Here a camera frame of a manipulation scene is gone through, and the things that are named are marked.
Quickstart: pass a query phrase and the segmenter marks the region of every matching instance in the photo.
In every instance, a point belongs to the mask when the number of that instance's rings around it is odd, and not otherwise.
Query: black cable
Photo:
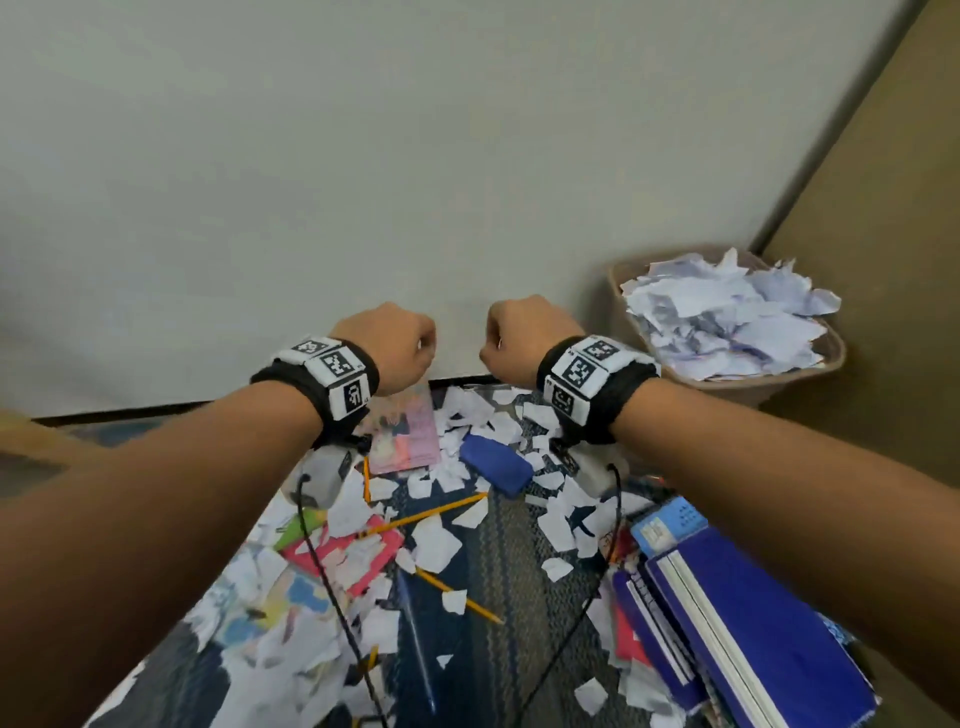
[[[344,616],[344,610],[340,608],[340,602],[333,593],[333,587],[330,585],[330,580],[326,576],[324,565],[320,563],[320,559],[317,557],[317,549],[313,547],[313,542],[310,541],[310,534],[307,533],[306,518],[303,517],[304,479],[305,478],[301,477],[297,480],[297,517],[300,519],[300,531],[303,533],[307,550],[310,552],[310,560],[313,561],[313,565],[317,568],[317,571],[320,572],[320,578],[324,581],[326,594],[330,597],[330,601],[333,602],[333,608],[337,610],[337,619],[340,620],[340,626],[343,627],[344,632],[347,633],[347,642],[350,643],[350,649],[353,650],[353,655],[357,659],[357,667],[360,668],[360,674],[363,675],[364,682],[367,683],[367,690],[373,699],[373,705],[376,706],[376,715],[380,720],[380,725],[382,725],[383,728],[390,728],[387,723],[387,717],[384,715],[383,708],[380,705],[380,698],[376,696],[376,691],[373,689],[373,683],[370,680],[368,671],[363,669],[363,655],[360,653],[360,645],[358,645],[357,641],[353,638],[353,632],[350,630],[349,622],[347,622],[347,618]]]
[[[566,633],[566,636],[560,642],[560,646],[557,647],[557,651],[554,652],[553,657],[550,658],[550,662],[547,663],[546,669],[543,671],[543,674],[540,676],[540,680],[537,681],[537,684],[534,687],[533,691],[527,696],[527,699],[523,701],[523,705],[520,706],[520,715],[516,717],[514,728],[519,728],[520,723],[523,722],[523,716],[526,714],[527,708],[530,707],[530,703],[532,703],[534,697],[537,696],[537,692],[540,690],[540,688],[543,687],[543,683],[546,682],[546,678],[547,678],[547,675],[550,674],[550,670],[553,669],[553,666],[557,664],[558,660],[560,660],[560,656],[561,654],[563,654],[567,644],[570,642],[571,639],[573,639],[573,634],[577,631],[577,627],[579,627],[580,624],[583,622],[583,620],[587,617],[587,611],[590,608],[590,603],[593,601],[594,595],[599,594],[600,585],[603,583],[604,576],[607,575],[607,569],[610,567],[611,559],[613,558],[613,554],[616,552],[616,542],[620,536],[622,486],[620,485],[620,473],[617,471],[613,463],[610,463],[607,466],[607,470],[613,473],[613,477],[616,478],[616,520],[613,522],[613,535],[611,538],[610,549],[607,551],[607,558],[604,560],[603,571],[600,573],[600,578],[597,579],[597,584],[593,588],[593,591],[590,592],[590,596],[587,599],[587,603],[584,605],[584,608],[581,610],[580,616],[577,618],[575,622],[573,622],[573,626],[570,627],[570,630]]]

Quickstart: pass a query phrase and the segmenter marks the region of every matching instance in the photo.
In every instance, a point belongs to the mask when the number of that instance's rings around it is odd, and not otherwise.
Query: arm
[[[582,333],[534,297],[491,310],[481,358],[535,386]],[[662,379],[611,427],[714,525],[960,715],[960,493],[887,458]]]
[[[370,355],[381,395],[419,380],[435,346],[433,322],[393,304],[331,336]],[[322,428],[304,395],[265,381],[5,504],[5,720],[83,723],[203,595]]]

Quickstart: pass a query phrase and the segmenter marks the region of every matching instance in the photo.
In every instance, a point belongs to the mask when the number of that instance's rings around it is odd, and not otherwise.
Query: brown wall
[[[960,486],[960,3],[927,4],[764,253],[794,256],[851,355],[765,409]]]

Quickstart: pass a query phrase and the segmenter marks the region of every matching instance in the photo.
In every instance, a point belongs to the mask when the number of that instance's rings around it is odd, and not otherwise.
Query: baseboard
[[[491,375],[449,376],[442,379],[430,379],[430,389],[445,387],[464,387],[479,384],[496,384],[498,379]],[[81,412],[76,415],[58,415],[56,417],[37,417],[34,422],[48,427],[69,425],[99,425],[121,420],[144,420],[153,417],[173,417],[189,412],[191,409],[208,404],[209,400],[178,402],[176,404],[158,404],[152,407],[133,407],[131,409],[112,409],[106,412]]]

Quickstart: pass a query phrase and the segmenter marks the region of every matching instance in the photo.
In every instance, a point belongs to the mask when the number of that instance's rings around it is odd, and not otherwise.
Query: fist
[[[370,356],[380,373],[380,384],[371,394],[380,397],[420,381],[437,350],[433,319],[396,303],[383,303],[343,319],[330,336],[356,344]]]
[[[584,330],[562,308],[543,296],[498,301],[487,315],[487,344],[480,360],[501,381],[537,388],[537,369],[546,353]]]

